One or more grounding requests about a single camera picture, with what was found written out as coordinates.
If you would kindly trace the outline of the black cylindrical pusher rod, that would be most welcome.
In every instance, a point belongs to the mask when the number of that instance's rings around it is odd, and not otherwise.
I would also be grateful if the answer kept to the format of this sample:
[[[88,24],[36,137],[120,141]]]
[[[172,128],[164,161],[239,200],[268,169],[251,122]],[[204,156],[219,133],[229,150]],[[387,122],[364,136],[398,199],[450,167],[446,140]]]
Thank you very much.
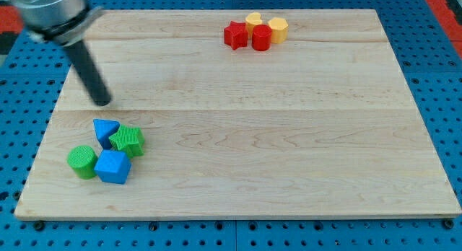
[[[84,41],[66,46],[64,51],[93,103],[97,106],[108,105],[112,100],[111,94]]]

